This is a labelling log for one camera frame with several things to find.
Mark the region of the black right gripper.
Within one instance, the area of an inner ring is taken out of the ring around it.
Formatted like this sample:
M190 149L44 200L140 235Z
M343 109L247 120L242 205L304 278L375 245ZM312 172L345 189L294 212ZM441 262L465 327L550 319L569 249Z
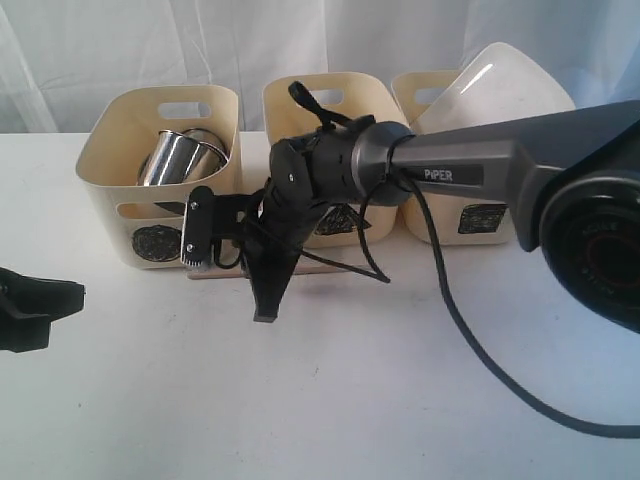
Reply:
M241 265L254 296L254 322L274 322L304 243L329 210L309 189L289 197L273 184L239 196L244 213Z

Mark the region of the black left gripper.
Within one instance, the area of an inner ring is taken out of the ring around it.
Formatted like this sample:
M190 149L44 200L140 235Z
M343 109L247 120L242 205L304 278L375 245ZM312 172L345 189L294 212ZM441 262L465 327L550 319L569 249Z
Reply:
M2 351L24 353L49 346L51 323L84 308L85 286L1 269Z

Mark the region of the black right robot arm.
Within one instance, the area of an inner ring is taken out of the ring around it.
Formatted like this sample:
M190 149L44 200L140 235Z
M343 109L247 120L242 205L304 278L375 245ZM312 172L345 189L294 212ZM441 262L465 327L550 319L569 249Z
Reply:
M582 305L639 327L639 104L625 101L439 133L363 120L273 144L247 215L254 318L272 322L304 242L329 207L426 193L504 204Z

